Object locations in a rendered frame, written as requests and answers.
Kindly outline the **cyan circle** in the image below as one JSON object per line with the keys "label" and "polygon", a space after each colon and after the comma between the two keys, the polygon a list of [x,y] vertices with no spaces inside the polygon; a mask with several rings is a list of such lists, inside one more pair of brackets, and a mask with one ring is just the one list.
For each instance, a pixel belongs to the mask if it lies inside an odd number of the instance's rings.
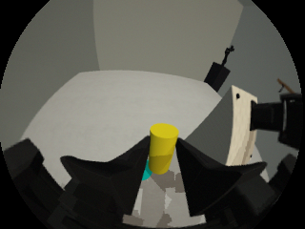
{"label": "cyan circle", "polygon": [[152,175],[152,171],[150,171],[149,161],[148,161],[148,163],[146,163],[146,167],[145,167],[145,171],[144,171],[144,176],[142,177],[142,180],[150,178],[151,175]]}

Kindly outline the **yellow cylinder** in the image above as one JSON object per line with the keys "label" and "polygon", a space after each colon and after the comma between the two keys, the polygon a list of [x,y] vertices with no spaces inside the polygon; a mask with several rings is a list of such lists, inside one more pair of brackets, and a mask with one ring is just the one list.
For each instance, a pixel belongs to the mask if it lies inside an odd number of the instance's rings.
{"label": "yellow cylinder", "polygon": [[149,168],[153,173],[163,175],[171,167],[178,129],[175,126],[157,123],[152,126],[152,145],[150,145]]}

